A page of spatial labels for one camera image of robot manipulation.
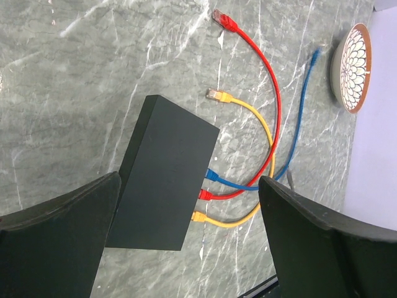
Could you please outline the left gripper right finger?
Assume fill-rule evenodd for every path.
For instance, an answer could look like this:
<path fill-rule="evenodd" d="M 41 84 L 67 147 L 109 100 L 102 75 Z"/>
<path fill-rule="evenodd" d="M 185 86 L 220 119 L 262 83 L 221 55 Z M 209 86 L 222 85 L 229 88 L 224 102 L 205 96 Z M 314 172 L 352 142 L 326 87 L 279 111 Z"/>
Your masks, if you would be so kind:
<path fill-rule="evenodd" d="M 259 180 L 282 297 L 396 297 L 396 231 L 365 223 Z"/>

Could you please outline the black network switch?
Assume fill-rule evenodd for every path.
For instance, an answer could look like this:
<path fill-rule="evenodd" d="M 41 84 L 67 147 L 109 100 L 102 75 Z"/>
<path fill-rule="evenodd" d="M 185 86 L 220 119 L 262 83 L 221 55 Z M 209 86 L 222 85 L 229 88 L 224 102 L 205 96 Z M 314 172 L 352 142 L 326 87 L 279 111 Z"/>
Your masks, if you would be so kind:
<path fill-rule="evenodd" d="M 165 97 L 146 96 L 118 171 L 108 248 L 181 250 L 219 131 Z"/>

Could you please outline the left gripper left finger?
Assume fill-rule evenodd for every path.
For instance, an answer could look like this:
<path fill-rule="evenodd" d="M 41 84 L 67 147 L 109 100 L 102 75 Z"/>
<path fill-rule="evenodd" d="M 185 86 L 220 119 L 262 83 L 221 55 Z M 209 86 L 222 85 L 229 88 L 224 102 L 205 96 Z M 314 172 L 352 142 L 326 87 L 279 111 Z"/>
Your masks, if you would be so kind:
<path fill-rule="evenodd" d="M 1 216 L 1 297 L 89 297 L 120 187 L 108 173 Z"/>

